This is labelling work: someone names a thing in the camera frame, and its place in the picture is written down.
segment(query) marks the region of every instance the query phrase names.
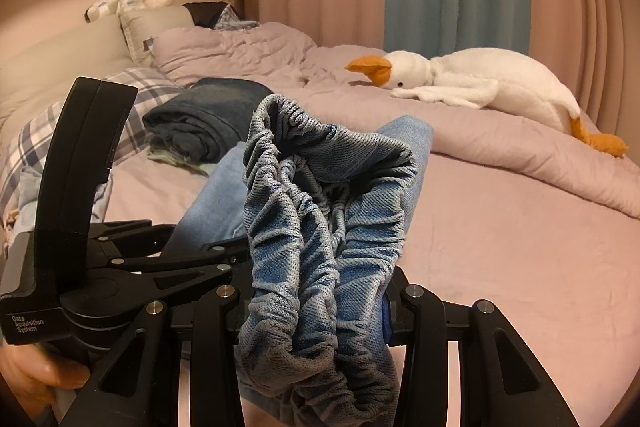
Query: light blue jeans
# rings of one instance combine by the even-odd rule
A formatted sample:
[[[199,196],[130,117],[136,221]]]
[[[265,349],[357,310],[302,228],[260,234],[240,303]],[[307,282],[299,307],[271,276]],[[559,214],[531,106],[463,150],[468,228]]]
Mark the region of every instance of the light blue jeans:
[[[238,375],[243,396],[280,421],[393,423],[398,377],[382,296],[432,137],[408,116],[378,133],[351,132],[268,96],[247,143],[222,159],[166,245],[179,252],[248,235],[255,296]]]

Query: beige pillow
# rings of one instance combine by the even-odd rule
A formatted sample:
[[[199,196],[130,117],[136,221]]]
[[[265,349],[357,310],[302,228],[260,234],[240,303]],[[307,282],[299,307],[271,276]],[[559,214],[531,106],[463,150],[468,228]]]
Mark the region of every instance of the beige pillow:
[[[40,42],[0,64],[0,147],[78,76],[102,78],[134,66],[115,15]]]
[[[171,28],[194,27],[191,14],[184,6],[123,12],[120,23],[132,60],[147,68],[153,65],[150,45],[155,36]]]

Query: orange beak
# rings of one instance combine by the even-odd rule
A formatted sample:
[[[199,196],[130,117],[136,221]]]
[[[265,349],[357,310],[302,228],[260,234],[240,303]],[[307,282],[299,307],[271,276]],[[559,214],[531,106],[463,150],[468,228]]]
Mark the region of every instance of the orange beak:
[[[345,68],[353,73],[363,73],[374,86],[384,86],[391,76],[391,62],[386,58],[369,55],[368,57],[357,58],[350,62]]]

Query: black cloth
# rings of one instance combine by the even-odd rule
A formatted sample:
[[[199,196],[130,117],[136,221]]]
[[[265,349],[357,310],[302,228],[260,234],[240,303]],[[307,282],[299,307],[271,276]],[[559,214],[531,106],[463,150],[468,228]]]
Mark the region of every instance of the black cloth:
[[[220,15],[229,4],[223,1],[188,2],[183,4],[183,6],[189,10],[191,19],[193,19],[193,23],[196,26],[212,30],[220,20]]]
[[[271,89],[239,78],[203,78],[149,111],[149,144],[193,164],[217,163],[246,140],[258,104]]]

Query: pink bed sheet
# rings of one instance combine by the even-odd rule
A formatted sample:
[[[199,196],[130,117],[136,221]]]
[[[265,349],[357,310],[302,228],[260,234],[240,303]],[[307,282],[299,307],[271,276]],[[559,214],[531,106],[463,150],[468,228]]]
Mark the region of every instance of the pink bed sheet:
[[[144,152],[113,176],[107,219],[155,223],[178,221],[206,182],[151,162]],[[527,176],[434,154],[400,264],[412,282],[442,299],[494,301],[581,427],[599,427],[640,366],[638,245],[638,221],[620,212]],[[400,369],[403,351],[394,354]],[[453,349],[451,427],[459,424],[457,371]],[[184,368],[182,427],[189,425],[187,397]],[[243,407],[249,427],[277,425],[251,404]]]

